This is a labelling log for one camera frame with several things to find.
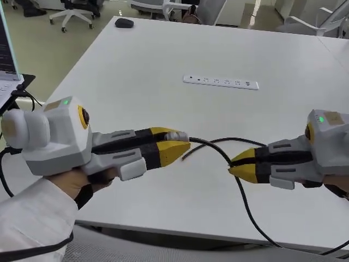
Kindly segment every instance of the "power strip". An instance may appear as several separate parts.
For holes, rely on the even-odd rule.
[[[256,81],[230,79],[230,78],[210,78],[207,76],[198,75],[185,75],[183,82],[199,85],[211,85],[211,86],[225,86],[243,89],[259,90],[258,83]]]

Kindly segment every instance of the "yellow ring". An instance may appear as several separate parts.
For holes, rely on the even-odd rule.
[[[312,127],[312,124],[309,122],[308,123],[308,128],[309,128],[309,133],[310,133],[310,144],[314,144],[314,139],[315,139],[315,132],[314,128]]]
[[[83,127],[84,129],[86,129],[86,128],[88,127],[88,123],[86,123],[86,122],[85,122],[85,119],[83,118],[82,109],[83,109],[82,106],[80,106],[80,105],[77,106],[77,110],[78,110],[78,112],[79,112],[80,122],[81,122],[81,124],[82,124],[82,127]]]

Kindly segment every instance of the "white sleeve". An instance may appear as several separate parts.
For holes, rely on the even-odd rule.
[[[69,237],[76,214],[74,200],[41,178],[0,203],[0,252],[60,243]],[[25,261],[61,261],[65,248]]]

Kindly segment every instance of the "hand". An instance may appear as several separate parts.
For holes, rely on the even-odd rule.
[[[115,169],[108,169],[105,171],[105,174],[110,180],[113,180],[117,176]],[[80,169],[73,169],[58,175],[45,176],[44,178],[51,181],[72,199],[77,197],[82,187],[90,184],[87,175]],[[109,184],[93,184],[93,192],[108,187],[111,183],[112,181]]]
[[[332,184],[349,193],[349,176],[329,175],[323,179],[324,184]]]

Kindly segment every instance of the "human hand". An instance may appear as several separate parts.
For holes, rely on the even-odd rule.
[[[110,186],[112,180],[117,176],[115,169],[105,170],[105,175],[107,180],[111,180],[111,182],[109,184],[92,184],[93,193]],[[44,178],[51,181],[72,199],[76,199],[81,189],[90,184],[87,175],[80,169],[73,169],[53,176],[45,176]]]

